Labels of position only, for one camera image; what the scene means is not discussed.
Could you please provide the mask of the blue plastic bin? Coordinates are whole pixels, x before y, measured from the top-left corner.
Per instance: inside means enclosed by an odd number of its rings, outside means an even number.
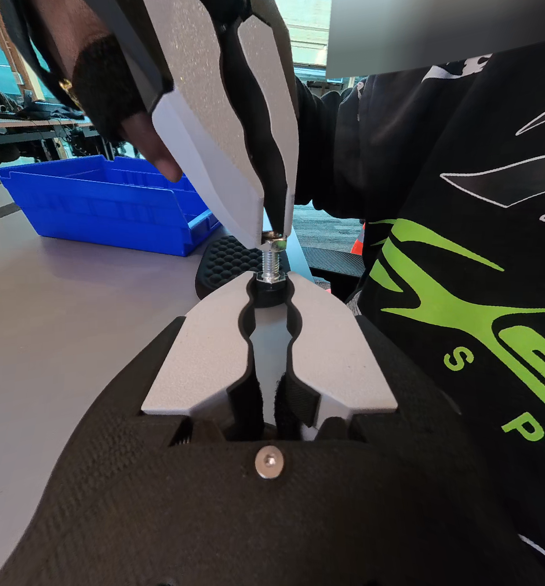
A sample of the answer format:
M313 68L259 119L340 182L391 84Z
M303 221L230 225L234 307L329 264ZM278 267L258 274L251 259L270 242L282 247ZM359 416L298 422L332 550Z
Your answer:
M41 237L187 257L220 222L182 176L103 155L0 168L0 181Z

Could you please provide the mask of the short steel hex bolt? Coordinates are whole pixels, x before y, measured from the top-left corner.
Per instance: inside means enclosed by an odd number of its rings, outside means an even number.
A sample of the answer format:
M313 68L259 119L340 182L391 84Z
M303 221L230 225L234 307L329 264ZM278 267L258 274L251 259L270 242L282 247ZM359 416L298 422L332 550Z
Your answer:
M262 251L261 268L256 271L256 281L264 285L279 285L286 281L289 270L286 251Z

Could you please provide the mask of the person's right forearm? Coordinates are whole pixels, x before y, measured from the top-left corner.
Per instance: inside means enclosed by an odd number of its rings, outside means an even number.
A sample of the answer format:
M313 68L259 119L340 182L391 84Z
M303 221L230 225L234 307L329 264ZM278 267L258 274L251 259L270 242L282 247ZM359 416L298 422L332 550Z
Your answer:
M5 29L19 54L56 100L64 105L72 101L61 88L65 76L47 45L48 33L31 1L0 1Z

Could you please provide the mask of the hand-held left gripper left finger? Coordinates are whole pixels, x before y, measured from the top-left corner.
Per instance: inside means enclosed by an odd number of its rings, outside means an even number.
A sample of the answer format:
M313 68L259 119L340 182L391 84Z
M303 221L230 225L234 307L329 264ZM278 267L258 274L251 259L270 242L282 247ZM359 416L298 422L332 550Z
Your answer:
M210 420L224 433L263 432L251 341L255 277L235 277L186 314L142 403L144 414Z

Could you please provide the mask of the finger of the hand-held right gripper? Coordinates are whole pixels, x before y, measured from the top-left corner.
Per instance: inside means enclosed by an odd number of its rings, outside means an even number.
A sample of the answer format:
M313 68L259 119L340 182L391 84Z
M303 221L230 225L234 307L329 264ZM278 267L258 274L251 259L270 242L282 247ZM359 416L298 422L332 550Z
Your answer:
M238 40L255 88L249 123L253 162L264 190L271 229L288 237L299 157L298 100L291 42L275 1L248 1L249 16L238 26Z
M87 1L113 33L153 126L207 207L261 246L263 188L226 93L220 35L245 1Z

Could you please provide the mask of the wood-topped office desk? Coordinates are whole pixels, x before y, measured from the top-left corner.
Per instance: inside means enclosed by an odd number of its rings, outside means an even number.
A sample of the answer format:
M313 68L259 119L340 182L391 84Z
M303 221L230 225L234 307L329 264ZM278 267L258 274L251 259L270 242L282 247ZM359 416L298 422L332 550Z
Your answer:
M86 139L100 137L97 129L87 118L85 120L0 118L0 145L37 143L47 161L66 159L68 155L64 144L68 144L78 135Z

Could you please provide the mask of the person's right hand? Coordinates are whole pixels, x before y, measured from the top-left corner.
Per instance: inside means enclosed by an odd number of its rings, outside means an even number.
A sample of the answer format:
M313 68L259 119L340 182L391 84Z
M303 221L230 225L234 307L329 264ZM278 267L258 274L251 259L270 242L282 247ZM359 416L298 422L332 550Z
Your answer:
M94 40L111 34L98 15L84 1L31 1L48 33L47 45L65 79L71 83L78 55ZM150 115L139 115L139 152L171 182L182 176L181 167L157 134Z

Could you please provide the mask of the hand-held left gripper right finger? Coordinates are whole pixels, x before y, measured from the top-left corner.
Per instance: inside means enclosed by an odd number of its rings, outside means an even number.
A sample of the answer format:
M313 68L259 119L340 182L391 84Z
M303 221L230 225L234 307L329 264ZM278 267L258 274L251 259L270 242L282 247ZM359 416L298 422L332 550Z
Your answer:
M371 349L360 316L291 271L286 275L291 339L276 389L276 438L312 440L335 418L394 414L398 403Z

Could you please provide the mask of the black honeycomb wrist rest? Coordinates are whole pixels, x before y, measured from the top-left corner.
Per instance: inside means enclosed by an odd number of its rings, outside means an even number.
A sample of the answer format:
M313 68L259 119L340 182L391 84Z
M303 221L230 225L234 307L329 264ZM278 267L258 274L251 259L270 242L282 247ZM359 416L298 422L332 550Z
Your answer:
M195 275L199 300L245 272L262 270L262 251L244 247L231 235L213 240L205 249Z

